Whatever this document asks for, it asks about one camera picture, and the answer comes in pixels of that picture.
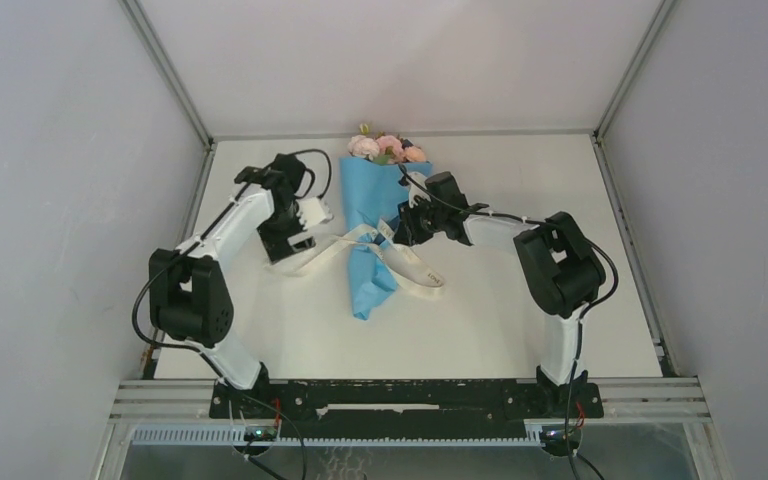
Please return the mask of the pink fake flower stem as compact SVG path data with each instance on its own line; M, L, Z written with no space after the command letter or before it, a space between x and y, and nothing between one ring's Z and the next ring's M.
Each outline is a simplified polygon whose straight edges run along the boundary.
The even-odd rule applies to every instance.
M353 136L347 144L347 150L351 156L372 160L381 153L378 142L370 136L370 133L371 128L368 124L359 125L359 134Z
M424 163L427 161L427 156L420 147L405 147L403 149L403 161L410 163Z
M386 156L391 163L404 161L404 149L402 140L394 135L382 135L375 139L379 153Z

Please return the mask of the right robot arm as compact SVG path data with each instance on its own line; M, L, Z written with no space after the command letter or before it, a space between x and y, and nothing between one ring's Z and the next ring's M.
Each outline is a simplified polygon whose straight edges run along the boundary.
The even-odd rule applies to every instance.
M514 255L534 303L546 315L545 347L537 367L539 406L565 415L587 382L579 366L583 320L606 281L595 248L574 217L559 211L543 220L491 212L485 204L466 209L421 199L398 206L395 241L418 245L437 233L466 246Z

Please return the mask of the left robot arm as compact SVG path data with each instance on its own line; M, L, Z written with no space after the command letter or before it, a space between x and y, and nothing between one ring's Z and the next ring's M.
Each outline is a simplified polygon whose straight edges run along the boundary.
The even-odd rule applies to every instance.
M172 338L173 349L196 352L224 384L235 388L234 404L250 417L271 407L271 388L258 381L261 362L231 333L234 306L224 271L262 226L293 238L332 219L320 198L284 197L275 189L246 184L229 199L207 229L174 250L156 250L149 260L149 316Z

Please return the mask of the blue wrapping paper sheet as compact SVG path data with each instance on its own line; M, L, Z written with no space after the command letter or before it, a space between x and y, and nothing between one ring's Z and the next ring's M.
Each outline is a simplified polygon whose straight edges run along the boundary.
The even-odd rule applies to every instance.
M391 163L379 154L372 160L351 156L339 160L342 210L349 233L358 245L349 254L348 281L352 315L367 320L398 288L380 251L389 246L380 224L395 228L398 205L408 201L409 189L400 184L405 172L432 173L424 163Z

